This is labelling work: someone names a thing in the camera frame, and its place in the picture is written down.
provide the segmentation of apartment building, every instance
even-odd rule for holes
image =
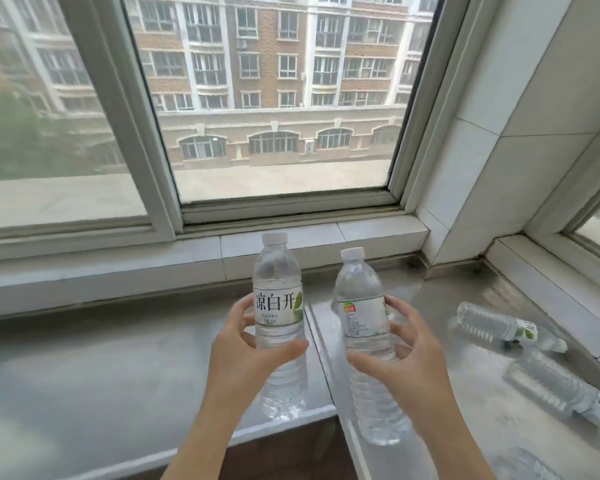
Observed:
[[[390,159],[437,0],[125,5],[169,160],[196,169]],[[57,1],[0,0],[5,51],[0,80],[120,167]]]

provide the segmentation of person's right hand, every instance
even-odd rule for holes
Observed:
[[[420,313],[405,301],[385,295],[389,306],[409,319],[408,324],[391,322],[391,332],[411,348],[396,345],[400,361],[385,362],[362,352],[348,351],[347,359],[360,372],[384,384],[417,429],[438,422],[441,413],[457,407],[442,346]]]

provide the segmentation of tiled window sill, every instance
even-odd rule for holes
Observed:
[[[497,239],[486,257],[600,361],[600,288],[522,235]]]
[[[283,229],[303,269],[421,249],[429,230],[389,216]],[[263,231],[0,262],[0,316],[251,277]]]

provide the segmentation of clear plastic bottle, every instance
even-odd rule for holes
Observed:
[[[486,342],[497,339],[517,343],[523,347],[535,344],[544,351],[567,352],[567,343],[547,329],[466,301],[458,306],[455,325]]]
[[[558,473],[524,448],[512,448],[493,465],[498,480],[562,480]]]
[[[336,279],[335,297],[347,349],[396,361],[380,278],[365,263],[364,249],[345,249],[340,256],[344,265]],[[353,367],[349,379],[362,436],[376,445],[398,443],[411,422],[387,388]]]
[[[600,426],[600,391],[565,369],[536,347],[526,349],[512,364],[512,377],[525,377],[522,383],[538,398],[559,410],[572,410]]]
[[[262,235],[264,249],[253,268],[256,347],[267,349],[304,339],[300,265],[287,249],[286,232]],[[260,392],[264,414],[295,419],[306,407],[306,355],[277,368]]]

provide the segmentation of hand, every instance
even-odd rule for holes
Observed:
[[[244,331],[255,324],[253,314],[244,314],[252,305],[253,293],[235,302],[224,327],[216,335],[211,346],[207,388],[200,407],[200,412],[209,408],[221,411],[236,424],[271,373],[300,357],[309,346],[309,342],[302,339],[256,350],[254,336]]]
[[[347,352],[347,359],[360,372],[382,382],[421,431],[439,421],[441,411],[448,410],[449,406],[457,409],[445,354],[414,307],[394,296],[385,295],[384,298],[388,305],[409,319],[408,324],[391,322],[391,332],[409,345],[395,346],[400,362],[388,363],[356,351]]]

